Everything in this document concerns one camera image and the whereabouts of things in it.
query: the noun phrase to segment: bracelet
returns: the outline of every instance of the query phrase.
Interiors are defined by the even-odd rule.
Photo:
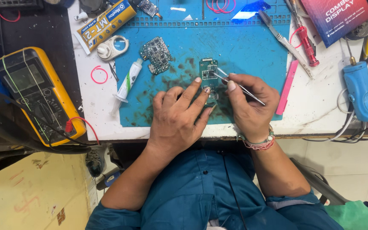
[[[269,136],[268,136],[268,138],[266,140],[260,142],[260,143],[251,143],[251,142],[249,142],[242,133],[237,135],[236,140],[238,140],[238,138],[242,139],[242,141],[244,142],[244,144],[247,148],[253,149],[253,150],[259,150],[259,151],[267,150],[270,147],[272,147],[273,144],[275,143],[275,135],[273,133],[273,128],[272,128],[271,125],[269,125]]]

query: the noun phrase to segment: man's right hand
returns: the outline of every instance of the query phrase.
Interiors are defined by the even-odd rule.
[[[235,123],[251,143],[260,143],[268,138],[269,123],[279,103],[279,93],[261,78],[245,74],[229,74],[228,96],[234,112]],[[265,103],[246,96],[242,85]]]

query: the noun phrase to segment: digital multimeter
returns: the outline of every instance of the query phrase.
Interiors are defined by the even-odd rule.
[[[0,79],[18,103],[57,130],[65,130],[69,118],[79,117],[48,56],[40,48],[27,47],[0,58]],[[23,113],[45,146],[49,146],[49,142],[57,146],[69,141],[30,118],[24,110]],[[85,133],[80,119],[73,119],[72,124],[73,130],[65,135],[78,138]]]

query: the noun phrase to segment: pink plastic pry tool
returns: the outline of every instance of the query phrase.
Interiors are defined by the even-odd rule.
[[[280,101],[276,114],[282,115],[285,111],[286,104],[288,103],[288,95],[290,88],[292,87],[293,78],[295,77],[296,69],[298,68],[299,61],[294,60],[290,63],[289,72],[286,77],[285,86],[283,87],[282,94],[280,95]]]

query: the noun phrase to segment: box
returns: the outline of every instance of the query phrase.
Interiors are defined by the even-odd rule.
[[[368,19],[366,0],[301,0],[326,48]]]

